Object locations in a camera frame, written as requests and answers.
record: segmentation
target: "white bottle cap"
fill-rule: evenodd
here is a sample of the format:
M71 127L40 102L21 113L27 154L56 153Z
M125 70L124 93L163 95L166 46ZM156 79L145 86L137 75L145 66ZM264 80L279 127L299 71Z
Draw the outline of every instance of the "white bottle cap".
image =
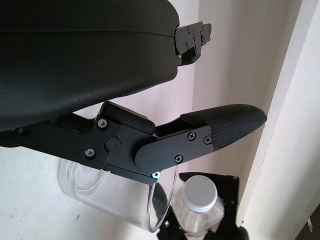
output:
M183 200L188 208L197 213L209 211L216 203L216 185L206 176L190 177L183 186Z

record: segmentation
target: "plastic jar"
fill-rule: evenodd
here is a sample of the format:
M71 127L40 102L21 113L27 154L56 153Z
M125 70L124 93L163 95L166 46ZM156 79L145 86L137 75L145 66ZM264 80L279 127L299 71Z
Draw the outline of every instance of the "plastic jar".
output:
M163 170L157 183L147 185L60 159L58 182L67 196L154 233L167 214L177 172Z

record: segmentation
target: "clear plastic container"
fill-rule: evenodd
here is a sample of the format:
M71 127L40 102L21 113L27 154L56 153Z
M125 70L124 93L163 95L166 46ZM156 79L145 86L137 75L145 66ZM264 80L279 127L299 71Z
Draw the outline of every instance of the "clear plastic container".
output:
M189 178L177 188L171 206L181 228L191 237L205 235L225 214L216 185L202 175Z
M60 159L58 182L69 197L154 233L167 214L178 167L147 185L104 170Z

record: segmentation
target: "black metal bracket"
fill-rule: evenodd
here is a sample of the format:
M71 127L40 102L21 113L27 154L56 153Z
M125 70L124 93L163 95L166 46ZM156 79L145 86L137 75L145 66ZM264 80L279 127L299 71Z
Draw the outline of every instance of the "black metal bracket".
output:
M213 152L210 135L209 126L197 127L180 118L156 128L146 117L107 101L94 119L68 114L0 132L0 143L151 185L159 177L154 173Z
M177 65L194 63L201 56L201 48L210 41L211 24L197 22L179 27L175 31L175 53Z

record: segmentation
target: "plastic bottle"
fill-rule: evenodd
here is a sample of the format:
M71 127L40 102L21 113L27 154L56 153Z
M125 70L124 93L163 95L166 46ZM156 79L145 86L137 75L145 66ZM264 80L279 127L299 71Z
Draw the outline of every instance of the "plastic bottle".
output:
M225 214L216 185L202 175L189 178L176 189L171 206L181 228L194 238L218 225Z

